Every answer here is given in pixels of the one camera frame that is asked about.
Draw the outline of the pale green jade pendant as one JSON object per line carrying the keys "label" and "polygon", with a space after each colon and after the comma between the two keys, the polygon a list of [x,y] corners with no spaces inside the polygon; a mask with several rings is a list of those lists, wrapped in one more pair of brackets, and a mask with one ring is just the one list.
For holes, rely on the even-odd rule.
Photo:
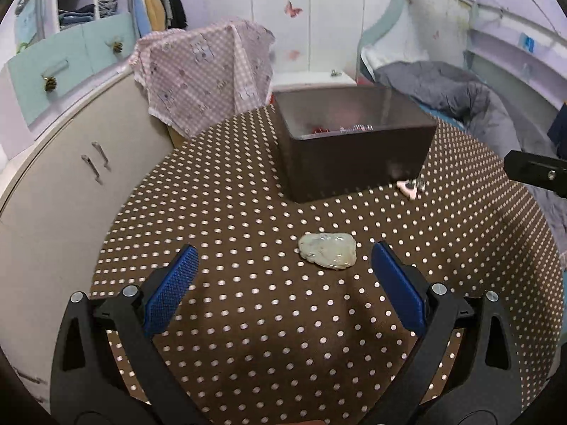
{"label": "pale green jade pendant", "polygon": [[357,242],[348,233],[308,233],[298,241],[299,254],[328,270],[345,270],[357,262]]}

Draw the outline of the pink heart charm keychain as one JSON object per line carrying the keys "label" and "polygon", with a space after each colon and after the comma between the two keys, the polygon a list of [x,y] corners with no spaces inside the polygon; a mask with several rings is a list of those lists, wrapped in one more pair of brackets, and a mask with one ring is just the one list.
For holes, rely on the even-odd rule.
{"label": "pink heart charm keychain", "polygon": [[398,190],[409,200],[416,200],[420,193],[425,191],[425,180],[399,180],[396,182]]}

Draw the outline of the grey quilt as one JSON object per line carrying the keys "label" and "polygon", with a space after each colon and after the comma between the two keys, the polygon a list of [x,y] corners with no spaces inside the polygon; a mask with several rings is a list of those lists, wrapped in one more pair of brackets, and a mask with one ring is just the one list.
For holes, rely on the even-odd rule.
{"label": "grey quilt", "polygon": [[375,82],[394,88],[423,106],[458,121],[466,134],[492,153],[489,162],[499,180],[489,193],[517,221],[539,210],[566,267],[566,200],[551,190],[511,181],[504,158],[511,151],[553,157],[555,146],[512,101],[478,76],[446,62],[393,62],[374,71]]}

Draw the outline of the brown polka dot tablecloth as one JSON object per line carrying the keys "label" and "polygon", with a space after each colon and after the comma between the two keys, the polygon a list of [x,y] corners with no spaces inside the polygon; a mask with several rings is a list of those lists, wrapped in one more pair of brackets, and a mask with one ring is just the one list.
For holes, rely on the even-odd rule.
{"label": "brown polka dot tablecloth", "polygon": [[[552,368],[563,315],[562,271],[539,210],[517,221],[489,193],[492,153],[440,123],[407,200],[392,185],[310,203],[283,192],[275,112],[227,120],[173,151],[117,214],[92,277],[95,298],[141,284],[190,244],[199,273],[155,339],[189,395],[220,424],[354,424],[415,344],[370,265],[388,242],[429,281],[505,303],[529,404]],[[308,233],[348,233],[357,262],[328,270],[299,254]]]}

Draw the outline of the beige cabinet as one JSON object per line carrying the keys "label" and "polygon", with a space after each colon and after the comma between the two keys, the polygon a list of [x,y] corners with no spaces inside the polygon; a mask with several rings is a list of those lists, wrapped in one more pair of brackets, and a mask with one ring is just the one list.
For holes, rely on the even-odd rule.
{"label": "beige cabinet", "polygon": [[133,74],[76,105],[1,190],[1,348],[48,408],[58,328],[132,190],[173,146]]}

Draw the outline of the grey storage box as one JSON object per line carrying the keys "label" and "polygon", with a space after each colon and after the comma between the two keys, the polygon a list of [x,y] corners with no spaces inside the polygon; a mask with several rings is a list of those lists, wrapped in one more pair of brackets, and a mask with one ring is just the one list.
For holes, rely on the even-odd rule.
{"label": "grey storage box", "polygon": [[273,105],[285,188],[297,203],[417,179],[437,129],[383,85],[279,91]]}

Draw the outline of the pink gingham bear cloth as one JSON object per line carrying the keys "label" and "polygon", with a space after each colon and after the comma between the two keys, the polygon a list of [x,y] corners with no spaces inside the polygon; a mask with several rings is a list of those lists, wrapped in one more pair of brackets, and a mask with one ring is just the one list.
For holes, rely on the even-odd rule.
{"label": "pink gingham bear cloth", "polygon": [[149,113],[190,139],[267,104],[274,43],[268,29],[248,20],[151,32],[137,41],[129,65]]}

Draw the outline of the mint green drawer unit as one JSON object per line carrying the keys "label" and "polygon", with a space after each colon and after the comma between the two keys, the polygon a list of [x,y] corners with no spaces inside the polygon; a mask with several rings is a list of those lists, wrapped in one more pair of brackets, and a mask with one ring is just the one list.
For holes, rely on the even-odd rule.
{"label": "mint green drawer unit", "polygon": [[12,86],[31,125],[86,79],[125,61],[135,47],[132,16],[122,13],[66,29],[8,61]]}

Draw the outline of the hanging clothes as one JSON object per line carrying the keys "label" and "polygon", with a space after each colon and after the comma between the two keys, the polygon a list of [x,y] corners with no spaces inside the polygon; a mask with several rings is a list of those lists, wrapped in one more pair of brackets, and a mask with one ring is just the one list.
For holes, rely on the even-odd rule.
{"label": "hanging clothes", "polygon": [[182,0],[129,0],[129,8],[139,38],[151,32],[187,27]]}

